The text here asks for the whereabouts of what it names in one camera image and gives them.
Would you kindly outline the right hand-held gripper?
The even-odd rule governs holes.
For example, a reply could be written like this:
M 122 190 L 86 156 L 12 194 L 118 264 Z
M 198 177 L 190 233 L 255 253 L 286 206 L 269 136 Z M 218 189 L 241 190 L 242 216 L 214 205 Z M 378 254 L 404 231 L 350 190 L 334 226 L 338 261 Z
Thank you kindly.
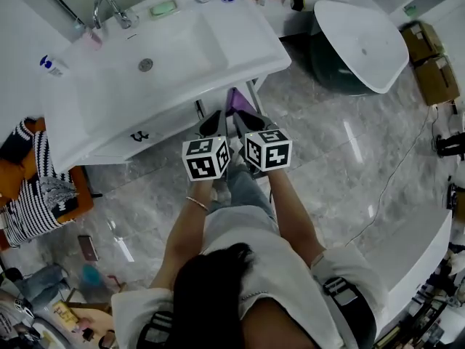
M 290 166 L 293 142 L 285 129 L 257 112 L 232 115 L 242 148 L 239 154 L 253 175 Z

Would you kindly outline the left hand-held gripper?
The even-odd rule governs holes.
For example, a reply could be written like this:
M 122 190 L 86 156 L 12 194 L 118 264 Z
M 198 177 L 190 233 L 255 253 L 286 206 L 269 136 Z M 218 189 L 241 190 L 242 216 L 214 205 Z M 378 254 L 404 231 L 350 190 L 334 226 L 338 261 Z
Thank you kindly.
M 224 110 L 217 110 L 201 119 L 198 132 L 217 132 L 220 135 L 200 137 L 182 144 L 182 162 L 191 182 L 216 180 L 223 176 L 230 163 L 227 139 L 227 117 Z

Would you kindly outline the purple cloth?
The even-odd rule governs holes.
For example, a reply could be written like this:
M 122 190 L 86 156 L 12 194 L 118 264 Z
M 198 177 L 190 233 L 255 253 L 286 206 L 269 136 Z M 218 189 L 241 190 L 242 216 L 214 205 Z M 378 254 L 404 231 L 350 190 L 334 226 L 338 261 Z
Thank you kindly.
M 232 116 L 235 113 L 245 113 L 252 116 L 257 115 L 255 108 L 237 87 L 228 90 L 225 113 L 226 117 Z

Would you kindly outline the person's right forearm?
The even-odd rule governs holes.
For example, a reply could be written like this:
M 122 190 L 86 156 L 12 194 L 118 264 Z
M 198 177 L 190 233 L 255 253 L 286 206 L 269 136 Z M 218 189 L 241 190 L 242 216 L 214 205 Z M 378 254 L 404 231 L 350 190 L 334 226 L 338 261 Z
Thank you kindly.
M 311 267 L 326 248 L 318 241 L 315 226 L 286 172 L 276 169 L 269 171 L 267 176 L 280 234 L 295 253 Z

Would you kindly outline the person's left forearm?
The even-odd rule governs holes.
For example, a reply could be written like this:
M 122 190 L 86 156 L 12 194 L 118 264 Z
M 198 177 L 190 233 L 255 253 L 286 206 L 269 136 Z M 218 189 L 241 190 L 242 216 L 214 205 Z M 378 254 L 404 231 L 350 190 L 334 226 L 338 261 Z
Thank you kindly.
M 166 242 L 160 270 L 150 288 L 172 289 L 179 270 L 200 254 L 213 180 L 194 182 Z

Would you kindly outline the white vanity cabinet with sink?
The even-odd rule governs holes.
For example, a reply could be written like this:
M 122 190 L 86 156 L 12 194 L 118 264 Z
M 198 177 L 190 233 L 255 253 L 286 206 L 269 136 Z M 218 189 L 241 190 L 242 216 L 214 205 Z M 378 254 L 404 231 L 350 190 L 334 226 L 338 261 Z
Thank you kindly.
M 43 77 L 41 102 L 57 172 L 123 164 L 195 125 L 196 101 L 208 93 L 243 89 L 291 64 L 252 0 L 175 0 L 177 12 L 151 19 L 149 8 L 161 1 L 134 6 L 135 28 L 107 20 L 97 32 L 100 49 L 79 39 L 58 56 L 69 71 Z

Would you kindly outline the green and white bathtub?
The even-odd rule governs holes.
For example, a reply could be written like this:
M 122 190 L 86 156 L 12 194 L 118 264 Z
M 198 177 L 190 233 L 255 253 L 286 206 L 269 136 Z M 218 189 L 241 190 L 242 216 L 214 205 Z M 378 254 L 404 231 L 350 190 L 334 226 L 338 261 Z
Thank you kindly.
M 314 4 L 307 56 L 316 80 L 345 95 L 387 93 L 409 61 L 384 13 L 331 0 Z

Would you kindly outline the person's white shirt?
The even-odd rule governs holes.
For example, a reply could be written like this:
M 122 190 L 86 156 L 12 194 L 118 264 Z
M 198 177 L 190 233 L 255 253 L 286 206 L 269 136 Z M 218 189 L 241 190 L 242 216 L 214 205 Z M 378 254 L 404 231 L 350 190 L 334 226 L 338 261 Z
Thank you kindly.
M 280 234 L 251 227 L 269 217 L 264 212 L 247 217 L 243 212 L 247 209 L 252 207 L 215 211 L 207 216 L 203 234 L 204 254 L 239 242 L 251 247 L 251 270 L 240 293 L 239 315 L 269 297 L 322 349 L 348 349 L 343 341 L 346 323 L 360 325 L 372 344 L 387 305 L 387 290 L 357 247 L 327 249 L 308 267 Z

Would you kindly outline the chrome faucet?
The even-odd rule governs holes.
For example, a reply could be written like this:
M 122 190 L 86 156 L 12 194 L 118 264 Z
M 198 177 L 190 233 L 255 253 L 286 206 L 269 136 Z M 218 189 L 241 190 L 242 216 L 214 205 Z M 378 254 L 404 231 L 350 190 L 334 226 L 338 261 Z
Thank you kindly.
M 106 1 L 109 7 L 112 9 L 113 16 L 122 29 L 128 29 L 135 25 L 134 20 L 130 19 L 128 13 L 122 10 L 122 8 L 116 3 L 116 0 L 94 0 L 92 19 L 96 29 L 101 29 L 102 27 L 102 21 L 100 19 L 100 6 L 104 1 Z

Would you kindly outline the pink cup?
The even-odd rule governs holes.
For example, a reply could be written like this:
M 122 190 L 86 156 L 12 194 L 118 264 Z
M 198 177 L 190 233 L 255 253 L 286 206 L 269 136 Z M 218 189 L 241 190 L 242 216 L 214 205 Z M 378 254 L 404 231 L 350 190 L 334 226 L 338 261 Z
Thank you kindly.
M 74 28 L 78 37 L 92 49 L 98 50 L 102 47 L 101 38 L 90 27 L 76 20 Z

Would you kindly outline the maroon notebook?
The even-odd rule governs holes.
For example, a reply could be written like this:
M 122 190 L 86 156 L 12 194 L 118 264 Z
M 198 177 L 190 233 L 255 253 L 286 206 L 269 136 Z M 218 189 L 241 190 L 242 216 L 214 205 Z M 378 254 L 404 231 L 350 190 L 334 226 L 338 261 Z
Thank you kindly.
M 79 235 L 77 239 L 84 259 L 90 262 L 97 262 L 99 260 L 99 256 L 94 246 L 92 237 L 89 235 Z

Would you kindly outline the cardboard box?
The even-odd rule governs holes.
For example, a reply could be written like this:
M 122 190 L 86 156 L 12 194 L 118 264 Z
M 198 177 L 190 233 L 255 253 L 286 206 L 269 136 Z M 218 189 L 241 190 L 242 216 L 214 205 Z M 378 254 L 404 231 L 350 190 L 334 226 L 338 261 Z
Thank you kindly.
M 442 55 L 444 47 L 435 29 L 428 23 L 413 22 L 400 31 L 412 63 Z
M 419 88 L 428 106 L 455 101 L 460 96 L 447 56 L 430 58 L 415 68 Z

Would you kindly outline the orange cushion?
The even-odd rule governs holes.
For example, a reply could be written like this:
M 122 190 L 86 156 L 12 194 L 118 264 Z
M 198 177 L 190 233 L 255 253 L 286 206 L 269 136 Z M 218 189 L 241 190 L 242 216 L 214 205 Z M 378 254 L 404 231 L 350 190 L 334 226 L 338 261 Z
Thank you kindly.
M 23 180 L 31 179 L 37 173 L 35 159 L 25 162 L 25 166 L 0 159 L 0 198 L 16 200 Z

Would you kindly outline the round wooden stool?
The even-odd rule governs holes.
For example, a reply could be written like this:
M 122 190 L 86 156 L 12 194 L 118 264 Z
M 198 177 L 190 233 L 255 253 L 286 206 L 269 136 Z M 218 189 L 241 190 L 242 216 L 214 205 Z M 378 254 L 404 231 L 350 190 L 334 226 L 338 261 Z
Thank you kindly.
M 93 329 L 95 332 L 94 339 L 91 342 L 85 342 L 82 338 L 82 332 L 73 332 L 75 324 L 65 324 L 58 315 L 53 314 L 53 310 L 51 309 L 54 321 L 67 334 L 70 334 L 71 343 L 86 349 L 99 349 L 100 339 L 110 330 L 113 330 L 113 317 L 111 315 L 110 304 L 106 302 L 87 302 L 82 293 L 77 289 L 72 289 L 66 298 L 59 296 L 58 301 L 60 300 L 66 303 L 77 318 L 89 319 L 92 323 L 90 329 Z

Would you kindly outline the yellow book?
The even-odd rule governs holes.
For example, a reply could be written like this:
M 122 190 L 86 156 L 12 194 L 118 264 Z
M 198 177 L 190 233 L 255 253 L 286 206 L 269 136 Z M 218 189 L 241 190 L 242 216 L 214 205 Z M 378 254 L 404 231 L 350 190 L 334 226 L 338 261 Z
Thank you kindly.
M 58 315 L 62 322 L 65 324 L 76 324 L 78 318 L 73 314 L 73 312 L 68 308 L 65 302 L 62 300 L 57 301 L 52 306 L 53 314 Z

